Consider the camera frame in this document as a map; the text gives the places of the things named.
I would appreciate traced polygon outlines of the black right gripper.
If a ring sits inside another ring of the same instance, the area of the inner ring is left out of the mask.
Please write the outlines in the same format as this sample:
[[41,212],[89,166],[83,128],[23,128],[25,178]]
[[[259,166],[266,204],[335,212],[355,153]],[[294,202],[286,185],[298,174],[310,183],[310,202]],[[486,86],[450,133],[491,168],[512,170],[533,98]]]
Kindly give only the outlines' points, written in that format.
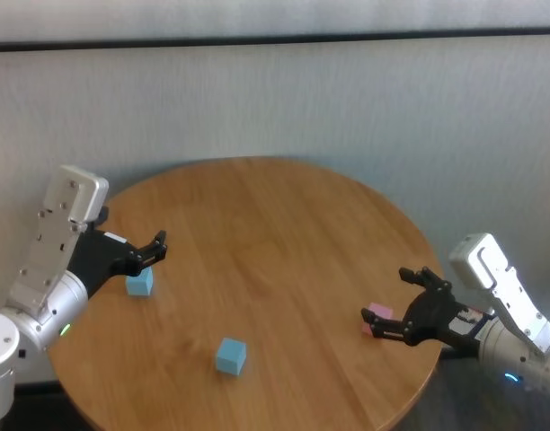
[[362,320],[376,339],[403,342],[417,346],[426,340],[438,340],[459,355],[478,355],[483,326],[492,319],[456,300],[450,283],[430,268],[399,268],[405,283],[425,289],[409,305],[403,321],[385,319],[367,308],[360,310]]

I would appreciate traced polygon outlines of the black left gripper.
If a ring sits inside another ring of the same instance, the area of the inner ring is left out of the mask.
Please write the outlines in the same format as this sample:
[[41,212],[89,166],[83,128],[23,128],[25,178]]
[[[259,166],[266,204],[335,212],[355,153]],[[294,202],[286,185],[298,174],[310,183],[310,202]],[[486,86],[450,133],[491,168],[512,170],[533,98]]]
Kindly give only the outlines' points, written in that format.
[[[96,224],[104,224],[108,217],[109,208],[102,206]],[[84,233],[77,241],[67,269],[83,283],[87,297],[91,299],[110,278],[136,277],[144,269],[164,260],[166,236],[167,232],[161,230],[149,244],[137,248],[104,231]]]

